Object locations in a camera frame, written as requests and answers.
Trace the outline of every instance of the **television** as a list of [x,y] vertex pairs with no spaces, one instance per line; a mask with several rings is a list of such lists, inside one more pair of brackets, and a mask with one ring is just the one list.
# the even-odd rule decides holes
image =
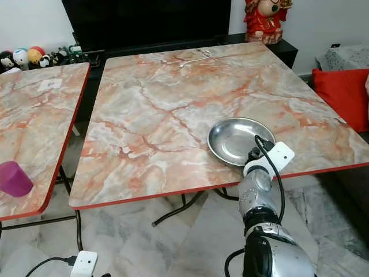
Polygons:
[[62,0],[83,52],[227,35],[231,0]]

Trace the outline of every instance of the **stainless steel plate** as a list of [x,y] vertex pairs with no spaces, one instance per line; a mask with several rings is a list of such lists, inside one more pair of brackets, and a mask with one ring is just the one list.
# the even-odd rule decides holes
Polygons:
[[223,162],[244,166],[248,153],[254,147],[255,135],[276,143],[271,131],[260,122],[236,117],[216,123],[208,135],[210,150]]

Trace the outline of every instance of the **marble table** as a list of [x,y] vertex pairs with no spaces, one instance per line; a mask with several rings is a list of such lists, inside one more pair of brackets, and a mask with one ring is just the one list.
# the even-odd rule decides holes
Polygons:
[[24,197],[0,192],[0,221],[45,210],[88,72],[79,63],[0,75],[0,163],[15,160],[33,182]]
[[369,145],[260,43],[107,60],[69,204],[86,209],[236,184],[206,138],[248,117],[296,156],[282,177],[369,165]]

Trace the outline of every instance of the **white cable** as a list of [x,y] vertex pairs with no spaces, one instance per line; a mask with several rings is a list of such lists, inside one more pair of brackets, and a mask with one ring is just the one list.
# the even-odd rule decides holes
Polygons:
[[198,62],[198,61],[203,61],[204,59],[208,59],[208,58],[211,58],[213,55],[210,51],[208,50],[200,50],[200,49],[196,49],[197,51],[203,53],[203,55],[205,55],[206,57],[204,58],[201,58],[201,59],[193,59],[191,61],[188,61],[188,62],[184,62],[183,64],[179,65],[179,68],[183,68],[185,65],[187,65],[188,63],[190,62]]

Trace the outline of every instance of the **gray cloth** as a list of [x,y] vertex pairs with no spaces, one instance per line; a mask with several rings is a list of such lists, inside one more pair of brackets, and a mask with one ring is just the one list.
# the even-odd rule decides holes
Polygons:
[[330,48],[317,57],[323,71],[353,70],[369,68],[369,46],[345,46]]

